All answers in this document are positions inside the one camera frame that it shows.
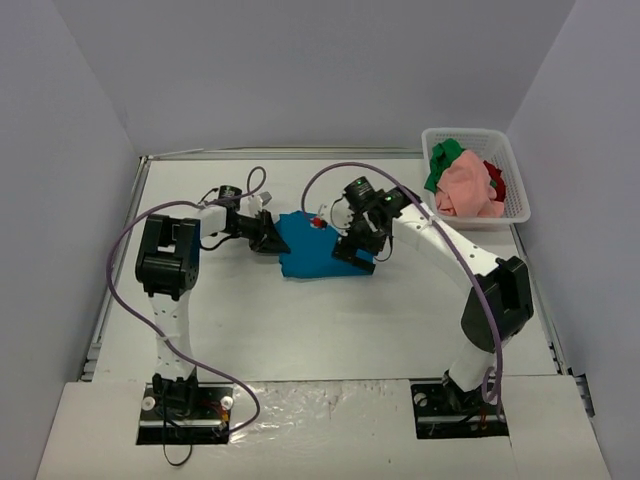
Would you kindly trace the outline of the blue t shirt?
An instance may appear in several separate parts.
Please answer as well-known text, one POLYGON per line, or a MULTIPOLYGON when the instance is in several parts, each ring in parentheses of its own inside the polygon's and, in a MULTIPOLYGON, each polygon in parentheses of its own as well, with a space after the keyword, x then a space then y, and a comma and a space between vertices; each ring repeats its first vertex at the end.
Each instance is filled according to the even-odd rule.
POLYGON ((279 255, 285 278, 312 280, 331 277, 368 276, 371 272, 332 257, 339 237, 332 227, 314 228, 302 211, 280 214, 275 224, 290 252, 279 255))

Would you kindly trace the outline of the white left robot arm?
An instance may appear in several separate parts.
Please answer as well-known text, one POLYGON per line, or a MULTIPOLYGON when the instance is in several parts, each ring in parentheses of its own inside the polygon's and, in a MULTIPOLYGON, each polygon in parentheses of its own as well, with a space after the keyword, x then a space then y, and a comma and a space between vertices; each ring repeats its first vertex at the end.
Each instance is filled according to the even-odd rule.
POLYGON ((151 215, 146 221, 136 259, 135 277, 153 309, 157 360, 152 378, 154 395, 179 418, 195 415, 201 406, 197 367, 186 358, 192 354, 189 332, 189 300, 199 276, 201 240, 223 233, 246 239, 259 254, 290 251, 266 210, 271 194, 248 197, 249 213, 240 213, 242 191, 223 185, 210 205, 183 219, 151 215))

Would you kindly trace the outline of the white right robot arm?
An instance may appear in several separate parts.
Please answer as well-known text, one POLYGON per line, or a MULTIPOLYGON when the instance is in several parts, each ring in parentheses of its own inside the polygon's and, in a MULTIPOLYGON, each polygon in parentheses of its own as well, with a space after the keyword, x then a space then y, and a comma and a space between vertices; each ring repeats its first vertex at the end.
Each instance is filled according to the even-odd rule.
POLYGON ((502 348, 532 318, 528 267, 520 258, 493 254, 442 222, 405 187, 375 190, 366 177, 344 188, 351 218, 332 256, 371 272, 359 250, 376 255, 385 242, 400 242, 431 260, 467 295, 460 326, 465 342, 446 371, 446 406, 465 413, 486 391, 487 371, 502 365, 502 348))

